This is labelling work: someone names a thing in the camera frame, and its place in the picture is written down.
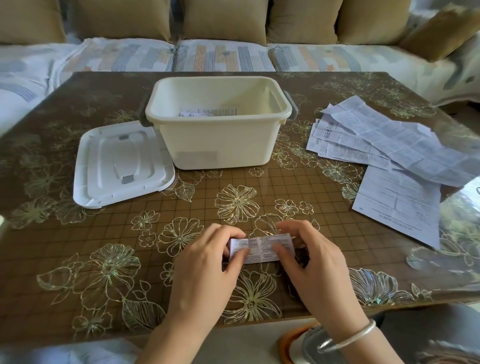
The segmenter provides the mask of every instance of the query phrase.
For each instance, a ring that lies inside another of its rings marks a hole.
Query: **bracelet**
[[[367,335],[370,331],[372,331],[376,327],[376,325],[377,324],[376,324],[375,320],[370,319],[370,323],[362,331],[359,331],[355,335],[353,335],[352,337],[350,337],[346,340],[343,340],[342,342],[340,342],[338,344],[335,344],[335,345],[332,345],[332,346],[327,348],[326,346],[329,345],[330,343],[332,343],[332,341],[333,341],[332,339],[328,339],[322,345],[318,345],[317,351],[318,351],[319,354],[325,354],[327,352],[332,352],[332,351],[344,348],[347,345],[350,345],[351,343],[353,343],[353,342],[357,341],[358,339]]]

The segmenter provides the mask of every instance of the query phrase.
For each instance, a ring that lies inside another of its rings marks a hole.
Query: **hand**
[[[233,226],[210,225],[177,257],[166,321],[208,335],[237,285],[249,249],[242,249],[222,272],[222,254],[230,238],[245,238]]]
[[[310,261],[302,269],[281,245],[273,249],[292,284],[313,316],[335,341],[359,332],[369,323],[350,282],[345,257],[339,247],[304,220],[280,221],[281,233],[298,237],[307,245]]]

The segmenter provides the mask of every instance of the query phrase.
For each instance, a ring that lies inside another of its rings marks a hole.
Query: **beige cushion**
[[[338,15],[342,44],[397,44],[411,0],[344,0]]]
[[[71,0],[68,17],[81,38],[170,41],[170,0]]]
[[[399,46],[410,53],[436,62],[448,56],[480,30],[480,8],[447,5],[420,25]]]
[[[0,43],[65,43],[58,0],[1,0]]]
[[[267,38],[271,43],[335,44],[342,0],[275,0]]]
[[[266,45],[268,0],[185,0],[187,39],[226,39]]]

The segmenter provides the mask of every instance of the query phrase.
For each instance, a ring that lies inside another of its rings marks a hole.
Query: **brown tablecloth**
[[[76,73],[1,139],[0,212],[9,221],[0,245],[1,343],[152,329],[168,308],[175,256],[213,222],[261,236],[275,233],[285,218],[311,221],[344,252],[370,312],[480,297],[477,180],[456,193],[444,189],[443,248],[434,252],[351,210],[365,166],[305,150],[315,115],[351,95],[390,118],[431,127],[445,145],[478,145],[470,129],[386,73],[255,73],[276,79],[300,109],[280,128],[266,165],[178,170],[162,192],[99,210],[76,205],[82,134],[136,120],[154,83],[176,75]],[[299,250],[297,259],[305,265],[308,252]],[[246,265],[219,324],[308,314],[278,263]]]

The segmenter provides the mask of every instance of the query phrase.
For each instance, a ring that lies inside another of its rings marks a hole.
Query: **left hand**
[[[166,321],[208,335],[227,306],[249,252],[238,251],[223,272],[222,255],[230,238],[243,239],[245,233],[212,224],[180,253],[174,264]]]

